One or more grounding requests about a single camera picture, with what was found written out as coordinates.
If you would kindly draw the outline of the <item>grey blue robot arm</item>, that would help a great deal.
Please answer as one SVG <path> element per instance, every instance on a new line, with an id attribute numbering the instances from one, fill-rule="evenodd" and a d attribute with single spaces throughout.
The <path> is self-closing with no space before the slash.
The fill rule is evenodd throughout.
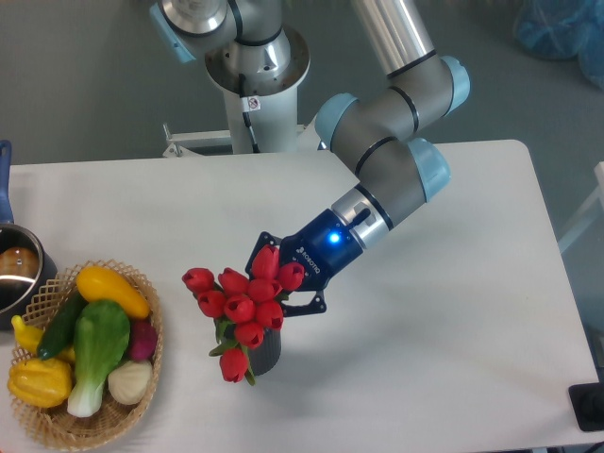
<path id="1" fill-rule="evenodd" d="M 436 53 L 412 1 L 353 7 L 389 85 L 368 102 L 333 96 L 314 128 L 357 185 L 294 235 L 262 233 L 246 265 L 253 274 L 265 247 L 278 248 L 284 280 L 277 300 L 288 317 L 324 312 L 328 282 L 449 182 L 444 157 L 418 132 L 461 105 L 470 90 L 465 68 Z M 234 153 L 295 150 L 297 88 L 310 55 L 283 23 L 278 1 L 158 1 L 150 15 L 179 60 L 204 61 L 224 96 Z M 295 291 L 313 293 L 312 301 L 287 305 Z"/>

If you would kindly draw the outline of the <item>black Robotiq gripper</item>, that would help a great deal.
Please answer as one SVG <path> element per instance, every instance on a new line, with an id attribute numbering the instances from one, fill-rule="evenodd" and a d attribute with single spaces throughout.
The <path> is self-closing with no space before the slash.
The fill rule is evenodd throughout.
<path id="1" fill-rule="evenodd" d="M 329 281 L 362 253 L 362 248 L 344 222 L 332 211 L 324 210 L 294 235 L 280 241 L 279 237 L 263 231 L 245 265 L 245 272 L 253 275 L 254 259 L 265 245 L 279 247 L 279 264 L 297 262 L 305 275 L 299 292 L 318 291 L 305 305 L 280 306 L 284 317 L 322 314 L 327 311 L 324 290 Z"/>

